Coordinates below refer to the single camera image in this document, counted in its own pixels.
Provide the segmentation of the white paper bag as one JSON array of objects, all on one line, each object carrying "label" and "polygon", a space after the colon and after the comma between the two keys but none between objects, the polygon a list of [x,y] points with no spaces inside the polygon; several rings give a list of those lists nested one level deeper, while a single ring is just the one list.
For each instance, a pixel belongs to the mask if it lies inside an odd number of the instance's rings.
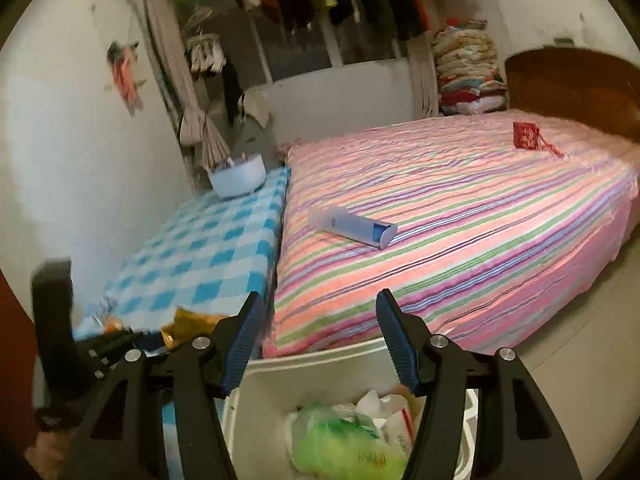
[{"label": "white paper bag", "polygon": [[370,390],[357,402],[356,410],[372,420],[391,448],[409,458],[416,442],[416,424],[405,396],[397,393],[379,396]]}]

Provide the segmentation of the yellow snack wrapper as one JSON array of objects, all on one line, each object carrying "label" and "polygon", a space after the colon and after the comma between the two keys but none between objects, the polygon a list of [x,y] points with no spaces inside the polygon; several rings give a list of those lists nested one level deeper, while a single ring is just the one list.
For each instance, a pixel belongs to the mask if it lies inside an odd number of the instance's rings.
[{"label": "yellow snack wrapper", "polygon": [[160,333],[165,347],[174,350],[196,337],[210,334],[225,318],[224,314],[204,314],[178,307],[172,322],[163,326]]}]

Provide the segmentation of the green tissue pack bag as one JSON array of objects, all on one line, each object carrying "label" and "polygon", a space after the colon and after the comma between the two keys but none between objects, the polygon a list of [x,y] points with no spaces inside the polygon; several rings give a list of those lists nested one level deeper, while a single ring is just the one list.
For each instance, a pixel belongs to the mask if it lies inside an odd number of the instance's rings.
[{"label": "green tissue pack bag", "polygon": [[399,479],[408,462],[373,419],[350,404],[310,404],[284,423],[288,457],[313,479]]}]

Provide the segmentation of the white plastic trash bin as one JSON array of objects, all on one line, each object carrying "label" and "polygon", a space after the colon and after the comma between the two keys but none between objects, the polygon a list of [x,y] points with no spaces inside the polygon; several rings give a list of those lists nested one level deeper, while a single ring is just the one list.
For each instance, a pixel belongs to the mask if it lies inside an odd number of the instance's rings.
[{"label": "white plastic trash bin", "polygon": [[382,338],[360,344],[251,360],[224,406],[222,431],[240,479],[301,479],[285,442],[286,416],[309,404],[357,402],[368,391],[397,393],[418,422],[425,400],[403,387]]}]

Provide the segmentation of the silver foil wrapper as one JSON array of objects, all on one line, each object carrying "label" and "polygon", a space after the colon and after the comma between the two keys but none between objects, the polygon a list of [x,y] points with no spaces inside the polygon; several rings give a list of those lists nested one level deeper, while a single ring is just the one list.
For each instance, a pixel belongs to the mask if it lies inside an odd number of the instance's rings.
[{"label": "silver foil wrapper", "polygon": [[117,301],[114,298],[110,296],[101,297],[94,309],[93,321],[101,327],[107,326],[116,308]]}]

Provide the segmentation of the blue checkered tablecloth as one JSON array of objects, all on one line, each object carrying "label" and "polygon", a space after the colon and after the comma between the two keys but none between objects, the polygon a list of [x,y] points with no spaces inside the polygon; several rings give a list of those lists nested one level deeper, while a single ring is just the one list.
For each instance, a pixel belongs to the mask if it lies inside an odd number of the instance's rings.
[{"label": "blue checkered tablecloth", "polygon": [[[103,296],[117,301],[112,315],[133,330],[157,332],[178,307],[235,315],[250,292],[270,298],[289,176],[277,168],[252,194],[220,200],[209,192],[181,206],[107,284]],[[101,333],[96,304],[76,338]]]}]

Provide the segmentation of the white round bowl container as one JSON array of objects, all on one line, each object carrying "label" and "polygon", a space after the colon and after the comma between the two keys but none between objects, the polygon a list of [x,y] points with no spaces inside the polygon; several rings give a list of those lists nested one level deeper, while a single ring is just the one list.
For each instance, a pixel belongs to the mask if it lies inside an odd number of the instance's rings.
[{"label": "white round bowl container", "polygon": [[213,191],[221,200],[232,200],[260,188],[267,179],[261,154],[238,159],[233,166],[209,171],[208,178]]}]

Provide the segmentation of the beige tied curtain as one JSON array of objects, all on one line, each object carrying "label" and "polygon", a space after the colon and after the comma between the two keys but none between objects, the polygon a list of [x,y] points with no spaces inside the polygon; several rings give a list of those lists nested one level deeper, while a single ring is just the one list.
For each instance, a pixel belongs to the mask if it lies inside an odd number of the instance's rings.
[{"label": "beige tied curtain", "polygon": [[144,0],[144,5],[160,65],[179,103],[179,143],[195,148],[195,166],[214,170],[228,160],[230,150],[198,100],[174,5],[171,0]]}]

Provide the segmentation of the white blue long box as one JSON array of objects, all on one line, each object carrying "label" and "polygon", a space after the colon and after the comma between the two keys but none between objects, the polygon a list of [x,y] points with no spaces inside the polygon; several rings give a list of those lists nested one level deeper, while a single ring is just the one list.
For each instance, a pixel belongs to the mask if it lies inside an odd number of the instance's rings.
[{"label": "white blue long box", "polygon": [[358,216],[339,206],[312,207],[308,221],[314,229],[378,249],[385,249],[398,232],[397,224]]}]

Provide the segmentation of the red pouch with tassel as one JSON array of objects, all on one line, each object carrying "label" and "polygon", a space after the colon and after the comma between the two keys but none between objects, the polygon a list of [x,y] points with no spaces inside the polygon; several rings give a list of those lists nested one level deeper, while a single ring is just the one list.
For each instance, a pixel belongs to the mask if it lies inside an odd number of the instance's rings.
[{"label": "red pouch with tassel", "polygon": [[533,122],[514,122],[512,142],[518,150],[547,152],[557,158],[564,157],[553,144],[544,140],[538,126]]}]

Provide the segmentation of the round sock drying hanger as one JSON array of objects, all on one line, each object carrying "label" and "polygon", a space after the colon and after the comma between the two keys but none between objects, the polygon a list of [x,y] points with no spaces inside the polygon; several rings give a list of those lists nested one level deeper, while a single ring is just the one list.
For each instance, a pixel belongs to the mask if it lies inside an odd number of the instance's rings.
[{"label": "round sock drying hanger", "polygon": [[199,34],[186,40],[190,71],[199,75],[205,73],[220,74],[227,63],[219,36]]}]

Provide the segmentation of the dark wooden headboard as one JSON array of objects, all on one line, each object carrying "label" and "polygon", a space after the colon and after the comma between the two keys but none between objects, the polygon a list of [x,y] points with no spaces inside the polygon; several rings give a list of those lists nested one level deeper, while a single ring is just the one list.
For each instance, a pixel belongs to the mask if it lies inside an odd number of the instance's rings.
[{"label": "dark wooden headboard", "polygon": [[504,63],[509,106],[639,141],[640,70],[612,54],[545,47]]}]

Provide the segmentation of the stack of folded quilts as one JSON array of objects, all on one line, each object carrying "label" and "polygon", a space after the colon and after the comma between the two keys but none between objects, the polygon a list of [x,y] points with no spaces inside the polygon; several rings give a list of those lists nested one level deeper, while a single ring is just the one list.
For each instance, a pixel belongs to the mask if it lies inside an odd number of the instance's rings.
[{"label": "stack of folded quilts", "polygon": [[440,112],[480,115],[506,108],[506,83],[485,20],[448,18],[432,41]]}]

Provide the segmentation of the right beige curtain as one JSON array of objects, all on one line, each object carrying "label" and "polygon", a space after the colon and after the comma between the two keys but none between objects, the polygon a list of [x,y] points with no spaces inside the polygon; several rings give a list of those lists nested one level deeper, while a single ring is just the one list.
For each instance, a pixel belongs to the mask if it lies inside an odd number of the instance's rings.
[{"label": "right beige curtain", "polygon": [[407,42],[409,76],[416,118],[437,117],[439,96],[431,37],[427,32]]}]

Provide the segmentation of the pink cloth on wall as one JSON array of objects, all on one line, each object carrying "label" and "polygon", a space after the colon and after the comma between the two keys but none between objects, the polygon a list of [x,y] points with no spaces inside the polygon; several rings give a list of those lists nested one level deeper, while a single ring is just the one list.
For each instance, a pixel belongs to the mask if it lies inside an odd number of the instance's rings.
[{"label": "pink cloth on wall", "polygon": [[106,51],[106,60],[110,66],[114,87],[117,89],[131,116],[143,105],[138,95],[138,87],[145,80],[137,82],[134,79],[134,66],[138,62],[137,41],[130,44],[120,44],[113,41]]}]

